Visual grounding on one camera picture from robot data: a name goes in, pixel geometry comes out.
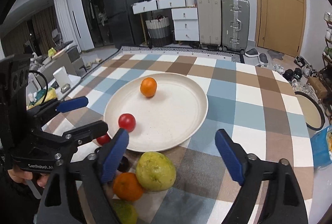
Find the person's left hand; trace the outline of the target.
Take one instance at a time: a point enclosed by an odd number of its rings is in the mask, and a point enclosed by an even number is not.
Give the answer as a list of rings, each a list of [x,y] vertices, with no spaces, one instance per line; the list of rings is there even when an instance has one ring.
[[[33,179],[33,174],[31,172],[22,171],[17,166],[13,167],[13,169],[9,169],[7,172],[8,172],[8,175],[11,177],[11,179],[13,181],[15,181],[16,183],[26,184],[27,180]],[[45,188],[49,176],[50,176],[49,174],[42,173],[40,175],[39,179],[37,180],[38,186]]]

